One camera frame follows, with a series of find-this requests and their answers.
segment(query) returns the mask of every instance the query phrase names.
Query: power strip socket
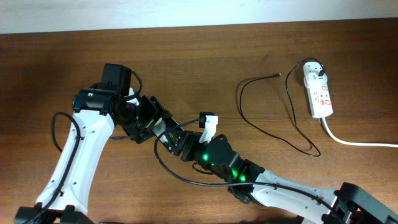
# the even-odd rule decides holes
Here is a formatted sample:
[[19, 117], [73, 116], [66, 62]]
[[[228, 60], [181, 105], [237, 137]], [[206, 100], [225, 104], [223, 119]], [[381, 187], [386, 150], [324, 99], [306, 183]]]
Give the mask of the power strip socket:
[[324, 73], [318, 76], [322, 67], [318, 62], [307, 62], [303, 66], [304, 85], [307, 87], [313, 118], [324, 118], [333, 113], [328, 88], [328, 77]]

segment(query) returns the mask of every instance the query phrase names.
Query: black cable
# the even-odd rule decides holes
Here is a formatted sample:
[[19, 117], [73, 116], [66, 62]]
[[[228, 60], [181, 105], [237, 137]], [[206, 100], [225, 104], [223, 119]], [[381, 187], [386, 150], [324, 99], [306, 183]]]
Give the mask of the black cable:
[[199, 173], [201, 173], [201, 174], [214, 175], [214, 173], [212, 173], [212, 172], [206, 172], [206, 171], [203, 171], [203, 170], [200, 170], [200, 169], [196, 168], [196, 167], [195, 167], [196, 164], [197, 164], [196, 162], [194, 162], [194, 163], [192, 164], [192, 169], [193, 169], [194, 171], [199, 172]]
[[57, 140], [55, 139], [55, 120], [56, 120], [58, 115], [66, 116], [73, 123], [73, 125], [75, 126], [75, 129], [76, 129], [76, 142], [75, 142], [75, 145], [73, 147], [72, 153], [70, 154], [70, 157], [69, 157], [69, 160], [68, 160], [68, 164], [67, 164], [67, 166], [65, 168], [65, 171], [63, 172], [61, 181], [58, 184], [58, 187], [55, 189], [54, 194], [52, 195], [50, 201], [41, 209], [41, 211], [35, 217], [30, 218], [29, 220], [24, 222], [24, 224], [30, 224], [30, 223], [32, 223], [32, 221], [36, 220], [41, 215], [43, 215], [50, 208], [50, 206], [54, 203], [55, 199], [57, 199], [58, 194], [61, 192], [61, 189], [62, 189], [62, 187], [63, 187], [63, 185], [65, 183], [65, 180], [68, 177], [68, 173], [69, 173], [70, 167], [72, 166], [73, 158], [75, 157], [75, 154], [76, 154], [77, 149], [79, 147], [79, 142], [80, 142], [80, 139], [81, 139], [79, 125], [77, 124], [76, 120], [72, 116], [70, 116], [69, 114], [64, 113], [64, 112], [55, 113], [54, 116], [52, 117], [52, 120], [51, 120], [51, 135], [52, 135], [52, 139], [53, 139], [53, 142], [55, 144], [55, 147], [57, 147], [58, 150], [60, 149], [60, 147], [59, 147], [59, 145], [57, 143]]
[[291, 190], [293, 192], [297, 192], [299, 194], [305, 195], [310, 197], [313, 200], [316, 200], [318, 203], [324, 205], [327, 209], [329, 209], [331, 212], [336, 214], [336, 211], [329, 205], [327, 204], [322, 198], [316, 196], [316, 195], [312, 195], [308, 192], [305, 192], [303, 190], [300, 189], [295, 189], [293, 187], [288, 187], [288, 186], [284, 186], [284, 185], [280, 185], [280, 184], [272, 184], [272, 183], [265, 183], [265, 182], [240, 182], [240, 183], [230, 183], [230, 184], [216, 184], [216, 183], [204, 183], [204, 182], [197, 182], [197, 181], [193, 181], [193, 180], [188, 180], [184, 177], [179, 176], [178, 174], [174, 173], [172, 170], [170, 170], [165, 164], [164, 162], [160, 159], [159, 157], [159, 153], [157, 151], [157, 144], [160, 141], [161, 137], [165, 134], [168, 134], [170, 131], [176, 129], [176, 128], [180, 128], [180, 127], [184, 127], [186, 125], [192, 124], [197, 122], [199, 119], [194, 119], [191, 120], [187, 123], [183, 123], [183, 124], [179, 124], [176, 126], [173, 126], [169, 129], [166, 129], [164, 132], [162, 132], [162, 134], [160, 134], [156, 140], [155, 140], [155, 145], [154, 145], [154, 152], [155, 152], [155, 156], [156, 159], [159, 160], [159, 163], [161, 164], [161, 166], [169, 173], [171, 174], [173, 177], [177, 178], [178, 180], [181, 180], [183, 182], [186, 182], [188, 184], [194, 184], [194, 185], [199, 185], [199, 186], [205, 186], [205, 187], [232, 187], [232, 186], [240, 186], [240, 185], [263, 185], [263, 186], [270, 186], [273, 187], [275, 189], [277, 188], [281, 188], [281, 189], [286, 189], [286, 190]]
[[135, 92], [135, 94], [133, 94], [131, 96], [125, 96], [124, 100], [126, 100], [126, 101], [133, 100], [133, 99], [137, 98], [137, 96], [140, 94], [140, 92], [142, 90], [142, 80], [140, 79], [140, 77], [138, 76], [138, 74], [135, 71], [131, 71], [131, 73], [136, 77], [136, 79], [139, 83], [139, 89], [137, 92]]
[[243, 115], [243, 111], [242, 111], [242, 96], [243, 96], [243, 90], [245, 89], [245, 87], [246, 87], [248, 84], [250, 84], [250, 83], [252, 83], [252, 82], [255, 82], [255, 81], [258, 81], [258, 80], [263, 80], [263, 79], [266, 79], [266, 78], [279, 77], [280, 74], [274, 74], [274, 75], [267, 76], [267, 77], [256, 78], [256, 79], [253, 79], [253, 80], [247, 82], [247, 83], [242, 87], [242, 90], [241, 90], [241, 94], [240, 94], [240, 97], [239, 97], [239, 111], [238, 111], [238, 112], [239, 112], [239, 114], [241, 115], [242, 119], [245, 120], [245, 122], [247, 122], [247, 124], [250, 124], [252, 127], [256, 128], [257, 130], [261, 131], [262, 133], [264, 133], [264, 134], [266, 134], [266, 135], [268, 135], [268, 136], [271, 136], [271, 137], [273, 137], [273, 138], [282, 140], [282, 141], [286, 142], [288, 145], [292, 146], [294, 149], [296, 149], [296, 150], [298, 150], [299, 152], [302, 152], [302, 153], [304, 153], [304, 154], [306, 154], [306, 155], [308, 155], [308, 156], [320, 157], [320, 156], [321, 156], [320, 150], [317, 148], [316, 145], [314, 145], [314, 143], [313, 143], [308, 137], [306, 137], [306, 135], [305, 135], [303, 132], [301, 132], [301, 130], [300, 130], [299, 127], [297, 126], [297, 121], [296, 121], [296, 115], [295, 115], [295, 111], [294, 111], [294, 107], [293, 107], [293, 102], [292, 102], [292, 99], [291, 99], [290, 94], [289, 94], [289, 89], [287, 88], [287, 79], [289, 78], [290, 74], [291, 74], [299, 65], [301, 65], [303, 62], [305, 62], [305, 61], [307, 61], [307, 60], [315, 60], [316, 62], [318, 62], [318, 63], [321, 65], [322, 71], [325, 71], [325, 69], [323, 69], [322, 63], [321, 63], [318, 59], [316, 59], [316, 58], [306, 58], [306, 59], [304, 59], [304, 60], [301, 60], [298, 64], [296, 64], [296, 66], [293, 67], [293, 69], [291, 69], [291, 71], [287, 74], [287, 76], [286, 76], [286, 81], [285, 81], [285, 87], [286, 87], [287, 96], [289, 97], [290, 106], [292, 107], [293, 118], [294, 118], [294, 127], [295, 127], [296, 130], [308, 141], [308, 143], [310, 143], [311, 146], [313, 146], [313, 147], [317, 150], [318, 154], [315, 154], [315, 155], [314, 155], [314, 154], [305, 152], [305, 151], [299, 149], [298, 147], [294, 146], [294, 145], [293, 145], [292, 143], [290, 143], [288, 140], [286, 140], [286, 139], [284, 139], [284, 138], [281, 138], [281, 137], [279, 137], [279, 136], [276, 136], [276, 135], [274, 135], [274, 134], [268, 133], [267, 131], [265, 131], [265, 130], [259, 128], [259, 127], [257, 127], [257, 126], [254, 125], [254, 124], [252, 124], [252, 123], [251, 123], [250, 121], [248, 121], [248, 120], [246, 119], [246, 117]]

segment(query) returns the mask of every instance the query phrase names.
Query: cable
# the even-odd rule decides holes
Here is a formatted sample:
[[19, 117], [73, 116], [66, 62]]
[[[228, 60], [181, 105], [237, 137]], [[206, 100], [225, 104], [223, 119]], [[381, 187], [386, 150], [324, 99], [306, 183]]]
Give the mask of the cable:
[[191, 120], [187, 123], [183, 123], [183, 124], [179, 124], [176, 126], [173, 126], [169, 129], [166, 129], [164, 132], [162, 132], [162, 134], [160, 134], [156, 140], [155, 140], [155, 145], [154, 145], [154, 153], [156, 156], [156, 159], [159, 160], [159, 163], [161, 164], [161, 166], [169, 173], [171, 174], [173, 177], [177, 178], [178, 180], [181, 180], [183, 182], [186, 182], [188, 184], [194, 184], [194, 185], [199, 185], [199, 186], [205, 186], [205, 187], [233, 187], [233, 186], [241, 186], [241, 185], [263, 185], [263, 186], [270, 186], [273, 188], [281, 188], [281, 189], [286, 189], [286, 190], [291, 190], [293, 192], [297, 192], [299, 194], [305, 195], [310, 197], [311, 199], [316, 200], [318, 203], [324, 205], [327, 209], [329, 209], [331, 212], [333, 212], [334, 214], [337, 214], [337, 212], [329, 205], [327, 204], [322, 198], [316, 196], [316, 195], [312, 195], [308, 192], [305, 192], [303, 190], [300, 189], [295, 189], [293, 187], [289, 187], [289, 186], [284, 186], [284, 185], [280, 185], [280, 184], [272, 184], [272, 183], [265, 183], [265, 182], [240, 182], [240, 183], [230, 183], [230, 184], [216, 184], [216, 183], [204, 183], [204, 182], [197, 182], [197, 181], [193, 181], [193, 180], [188, 180], [184, 177], [179, 176], [178, 174], [174, 173], [172, 170], [170, 170], [165, 164], [164, 162], [160, 159], [159, 157], [159, 153], [157, 151], [157, 144], [160, 141], [161, 137], [165, 134], [168, 134], [170, 131], [180, 128], [180, 127], [184, 127], [186, 125], [192, 124], [199, 121], [199, 119], [194, 119]]
[[57, 199], [58, 194], [61, 192], [63, 184], [65, 183], [65, 180], [68, 177], [68, 173], [69, 173], [70, 167], [72, 166], [73, 158], [75, 157], [75, 154], [76, 154], [77, 149], [79, 147], [79, 142], [80, 142], [80, 139], [81, 139], [79, 125], [77, 124], [76, 120], [72, 116], [70, 116], [69, 114], [64, 113], [64, 112], [55, 113], [54, 116], [52, 117], [52, 120], [51, 120], [51, 135], [52, 135], [52, 139], [53, 139], [53, 142], [55, 144], [55, 147], [57, 147], [58, 150], [60, 149], [60, 147], [59, 147], [59, 145], [57, 143], [57, 140], [55, 139], [55, 120], [56, 120], [58, 115], [66, 116], [73, 123], [73, 125], [75, 126], [75, 129], [76, 129], [76, 142], [75, 142], [75, 145], [73, 147], [72, 153], [70, 154], [70, 157], [69, 157], [69, 160], [68, 160], [68, 164], [67, 164], [67, 166], [65, 168], [65, 171], [63, 172], [61, 181], [58, 184], [58, 187], [55, 189], [54, 194], [52, 195], [51, 199], [49, 200], [49, 202], [41, 209], [41, 211], [35, 217], [30, 218], [29, 220], [24, 222], [24, 224], [30, 224], [34, 220], [36, 220], [37, 218], [42, 216], [50, 208], [50, 206], [54, 203], [55, 199]]
[[136, 77], [136, 79], [139, 83], [139, 89], [137, 92], [135, 92], [135, 94], [133, 94], [131, 96], [125, 96], [124, 100], [126, 100], [126, 101], [133, 100], [133, 99], [137, 98], [137, 96], [139, 96], [139, 94], [142, 90], [142, 80], [140, 79], [140, 77], [138, 76], [138, 74], [135, 71], [131, 71], [131, 73]]
[[350, 146], [381, 146], [381, 147], [398, 147], [398, 144], [388, 144], [388, 143], [366, 143], [366, 142], [348, 142], [348, 141], [343, 141], [340, 140], [338, 138], [336, 138], [336, 136], [334, 136], [329, 127], [328, 124], [326, 123], [326, 119], [325, 118], [321, 118], [322, 123], [323, 123], [323, 127], [325, 128], [326, 132], [330, 135], [330, 137], [332, 139], [334, 139], [336, 142], [340, 142], [342, 144], [347, 144]]
[[257, 127], [257, 126], [254, 125], [254, 124], [252, 124], [252, 123], [251, 123], [250, 121], [248, 121], [248, 120], [246, 119], [246, 117], [243, 115], [243, 111], [242, 111], [242, 96], [243, 96], [243, 90], [245, 89], [245, 87], [246, 87], [248, 84], [252, 83], [252, 82], [255, 82], [255, 81], [258, 81], [258, 80], [263, 80], [263, 79], [266, 79], [266, 78], [279, 77], [279, 76], [281, 76], [281, 74], [274, 74], [274, 75], [267, 76], [267, 77], [256, 78], [256, 79], [253, 79], [253, 80], [247, 82], [247, 83], [242, 87], [242, 90], [241, 90], [241, 94], [240, 94], [240, 97], [239, 97], [239, 111], [238, 111], [238, 112], [239, 112], [239, 114], [241, 115], [242, 119], [245, 120], [245, 122], [247, 122], [247, 124], [250, 124], [252, 127], [256, 128], [257, 130], [261, 131], [262, 133], [264, 133], [264, 134], [266, 134], [266, 135], [268, 135], [268, 136], [270, 136], [270, 137], [273, 137], [273, 138], [282, 140], [282, 141], [286, 142], [288, 145], [292, 146], [292, 147], [293, 147], [294, 149], [296, 149], [297, 151], [299, 151], [299, 152], [301, 152], [301, 153], [304, 153], [304, 154], [306, 154], [306, 155], [308, 155], [308, 156], [320, 157], [320, 156], [321, 156], [320, 150], [317, 148], [316, 145], [314, 145], [314, 143], [313, 143], [308, 137], [306, 137], [306, 135], [305, 135], [303, 132], [301, 132], [301, 130], [300, 130], [299, 127], [297, 126], [297, 120], [296, 120], [296, 115], [295, 115], [295, 111], [294, 111], [294, 107], [293, 107], [293, 102], [292, 102], [292, 99], [291, 99], [291, 97], [290, 97], [289, 89], [287, 88], [287, 80], [288, 80], [288, 78], [290, 77], [290, 74], [291, 74], [299, 65], [301, 65], [303, 62], [305, 62], [305, 61], [307, 61], [307, 60], [315, 60], [315, 61], [317, 61], [317, 62], [321, 65], [322, 71], [325, 71], [325, 69], [323, 68], [322, 63], [321, 63], [318, 59], [316, 59], [316, 58], [306, 58], [306, 59], [304, 59], [304, 60], [301, 60], [298, 64], [296, 64], [296, 66], [293, 67], [293, 68], [291, 69], [291, 71], [287, 74], [287, 76], [286, 76], [286, 81], [285, 81], [285, 87], [286, 87], [287, 96], [289, 97], [290, 106], [292, 107], [292, 113], [293, 113], [293, 119], [294, 119], [294, 127], [295, 127], [296, 130], [308, 141], [308, 143], [310, 143], [310, 145], [313, 146], [313, 147], [315, 148], [315, 150], [317, 150], [318, 154], [311, 154], [311, 153], [305, 152], [305, 151], [299, 149], [298, 147], [294, 146], [294, 145], [293, 145], [292, 143], [290, 143], [288, 140], [286, 140], [286, 139], [284, 139], [284, 138], [281, 138], [281, 137], [279, 137], [279, 136], [276, 136], [276, 135], [274, 135], [274, 134], [268, 133], [267, 131], [265, 131], [265, 130], [259, 128], [259, 127]]
[[206, 171], [203, 171], [203, 170], [200, 170], [200, 169], [196, 168], [196, 167], [195, 167], [196, 164], [197, 164], [196, 162], [194, 162], [194, 163], [192, 164], [192, 169], [193, 169], [194, 171], [199, 172], [199, 173], [201, 173], [201, 174], [214, 175], [214, 173], [212, 173], [212, 172], [206, 172]]

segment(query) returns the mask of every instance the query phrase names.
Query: wooden surface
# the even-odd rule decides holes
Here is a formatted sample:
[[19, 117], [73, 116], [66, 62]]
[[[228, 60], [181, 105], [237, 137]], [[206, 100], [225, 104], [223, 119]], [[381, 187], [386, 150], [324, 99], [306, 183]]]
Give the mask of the wooden surface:
[[[52, 115], [72, 113], [73, 96], [100, 80], [106, 62], [135, 70], [144, 82], [142, 93], [156, 96], [179, 123], [200, 111], [215, 112], [217, 133], [243, 158], [304, 184], [357, 184], [398, 212], [398, 149], [345, 146], [328, 137], [310, 115], [301, 68], [289, 80], [290, 92], [299, 126], [322, 151], [320, 158], [250, 127], [235, 101], [241, 80], [282, 73], [248, 86], [244, 112], [307, 149], [292, 126], [284, 82], [299, 60], [316, 57], [329, 77], [333, 133], [347, 141], [396, 142], [397, 27], [397, 19], [377, 19], [0, 35], [0, 223], [12, 223], [20, 206], [35, 203], [60, 156], [50, 137]], [[57, 123], [60, 142], [69, 125], [65, 119]], [[118, 127], [114, 135], [122, 133]], [[153, 141], [107, 143], [91, 186], [93, 221], [238, 223], [285, 215], [244, 205], [226, 189], [174, 179], [155, 159]], [[161, 156], [184, 177], [219, 181], [166, 151]]]

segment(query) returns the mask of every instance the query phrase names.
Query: white power strip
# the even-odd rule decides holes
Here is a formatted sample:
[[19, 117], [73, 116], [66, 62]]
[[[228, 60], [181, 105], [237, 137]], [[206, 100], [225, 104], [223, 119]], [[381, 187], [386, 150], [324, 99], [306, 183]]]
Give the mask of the white power strip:
[[319, 75], [322, 71], [322, 67], [318, 62], [307, 62], [304, 64], [303, 69], [304, 84], [305, 87], [307, 87], [312, 117], [321, 119], [323, 127], [331, 138], [337, 142], [350, 146], [398, 147], [398, 144], [348, 142], [336, 138], [336, 136], [331, 133], [325, 119], [325, 117], [333, 113], [328, 88], [328, 77], [325, 73]]

